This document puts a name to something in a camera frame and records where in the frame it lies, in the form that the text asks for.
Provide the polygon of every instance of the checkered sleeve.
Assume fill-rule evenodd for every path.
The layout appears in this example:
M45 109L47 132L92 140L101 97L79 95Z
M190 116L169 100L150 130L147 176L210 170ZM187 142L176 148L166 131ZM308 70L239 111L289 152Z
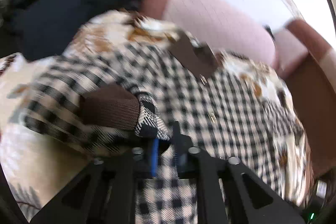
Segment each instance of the checkered sleeve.
M78 117L80 95L109 83L117 83L139 100L140 115L135 135L169 140L156 102L141 85L139 70L134 70L130 65L132 63L137 63L136 55L129 54L127 49L110 53L107 57L57 57L32 85L30 101L22 113L24 125L91 154L100 154L100 148L107 149L107 153L118 152L114 143L132 138L129 132L84 125Z

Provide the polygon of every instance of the brown cuff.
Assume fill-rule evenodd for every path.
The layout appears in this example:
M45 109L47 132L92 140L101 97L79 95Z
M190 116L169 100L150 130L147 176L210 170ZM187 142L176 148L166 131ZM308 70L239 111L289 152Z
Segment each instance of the brown cuff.
M117 84L84 93L79 108L83 124L123 130L134 129L140 112L138 99Z

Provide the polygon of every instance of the plaid shirt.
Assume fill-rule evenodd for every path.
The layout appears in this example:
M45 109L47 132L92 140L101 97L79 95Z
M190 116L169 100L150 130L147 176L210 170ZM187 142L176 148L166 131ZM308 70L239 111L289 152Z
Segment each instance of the plaid shirt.
M282 195L276 138L301 134L288 111L259 98L246 81L223 66L210 78L193 75L167 50L128 43L103 55L56 58L35 82L24 113L28 128L93 154L120 151L116 139L129 132L84 126L76 113L79 95L116 82L140 102L135 134L168 141L174 121L195 146L213 157L236 156ZM179 180L174 147L159 158L157 178L139 182L137 223L197 223L196 185Z

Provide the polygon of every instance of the checkered shirt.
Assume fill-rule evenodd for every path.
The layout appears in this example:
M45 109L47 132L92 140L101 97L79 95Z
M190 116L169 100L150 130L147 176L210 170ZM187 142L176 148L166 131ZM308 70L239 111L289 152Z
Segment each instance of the checkered shirt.
M133 133L84 126L78 116L79 95L118 83L140 102L135 134L168 141L174 121L195 146L213 157L236 156L281 195L274 138L297 130L279 105L257 98L225 62L207 82L193 75L167 50L129 43L100 56L60 56L35 82L24 113L28 128L93 154L121 151L115 143ZM196 185L179 180L171 145L159 158L157 178L137 188L136 223L197 223Z

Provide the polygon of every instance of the brown collar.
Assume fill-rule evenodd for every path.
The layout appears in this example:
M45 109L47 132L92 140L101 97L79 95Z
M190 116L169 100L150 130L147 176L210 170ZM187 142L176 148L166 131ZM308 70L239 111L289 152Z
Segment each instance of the brown collar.
M195 77L211 77L218 68L218 62L209 46L194 47L183 31L179 31L179 37L179 40L169 47L170 53Z

